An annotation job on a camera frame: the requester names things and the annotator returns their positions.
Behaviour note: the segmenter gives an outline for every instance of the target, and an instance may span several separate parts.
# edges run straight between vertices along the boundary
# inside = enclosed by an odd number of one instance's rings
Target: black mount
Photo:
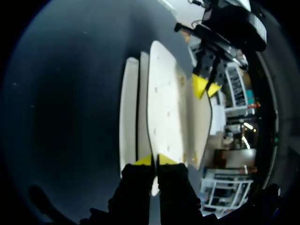
[[[237,59],[238,50],[264,51],[266,29],[256,15],[228,0],[212,0],[205,3],[202,24],[191,29],[180,23],[175,32],[184,31],[201,39],[196,53],[197,65],[193,73],[207,79],[206,90],[212,83],[222,86],[228,62],[235,61],[243,70],[245,62]],[[198,1],[191,3],[203,6]]]

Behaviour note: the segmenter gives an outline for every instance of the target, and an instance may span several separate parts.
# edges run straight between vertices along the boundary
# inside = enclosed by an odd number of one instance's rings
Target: metal rack
[[[212,178],[203,178],[201,184],[201,192],[205,193],[207,189],[211,189],[209,198],[206,201],[206,204],[203,205],[201,209],[204,215],[215,213],[218,218],[226,215],[230,211],[233,211],[247,201],[247,194],[250,190],[250,186],[253,180],[218,180]],[[215,196],[216,189],[232,189],[234,194],[230,197],[219,197]],[[213,204],[214,199],[223,199],[226,204],[216,205]]]

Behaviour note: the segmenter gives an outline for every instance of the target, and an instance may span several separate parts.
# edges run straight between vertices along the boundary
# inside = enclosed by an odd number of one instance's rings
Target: black table surface
[[[190,76],[175,23],[156,0],[52,0],[27,27],[4,76],[2,140],[14,185],[41,219],[31,184],[77,223],[90,207],[107,210],[120,181],[125,61],[158,40]]]

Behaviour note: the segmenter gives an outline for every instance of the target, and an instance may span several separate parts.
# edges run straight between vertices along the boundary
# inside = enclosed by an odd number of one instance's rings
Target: white board
[[[207,91],[201,99],[195,97],[192,80],[187,82],[187,120],[188,120],[188,163],[195,169],[200,163],[205,151],[205,145],[210,132],[212,110]]]
[[[148,129],[153,156],[185,162],[187,149],[186,76],[158,41],[150,49]]]
[[[149,55],[141,52],[140,80],[139,80],[139,106],[138,106],[138,131],[137,131],[137,156],[138,160],[151,154],[151,146],[147,125],[147,97],[148,97],[148,71]]]
[[[136,101],[139,60],[128,58],[125,65],[120,102],[120,172],[136,161]]]

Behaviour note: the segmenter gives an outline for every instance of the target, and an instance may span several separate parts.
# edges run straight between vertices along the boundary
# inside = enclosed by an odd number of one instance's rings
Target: white shelving unit
[[[215,213],[218,218],[226,215],[227,213],[238,209],[245,202],[247,202],[247,194],[250,190],[250,186],[253,180],[235,179],[235,180],[218,180],[214,178],[203,178],[201,183],[201,192],[205,193],[206,190],[210,190],[207,204],[204,204],[201,208],[203,215],[209,215]],[[218,197],[215,196],[216,189],[233,190],[233,194],[230,197]],[[213,204],[213,199],[219,199],[224,205]],[[206,208],[215,209],[214,212],[206,210]]]
[[[227,113],[235,110],[247,109],[248,99],[246,89],[237,63],[228,63],[225,74],[232,99],[232,107],[225,108],[225,112]]]

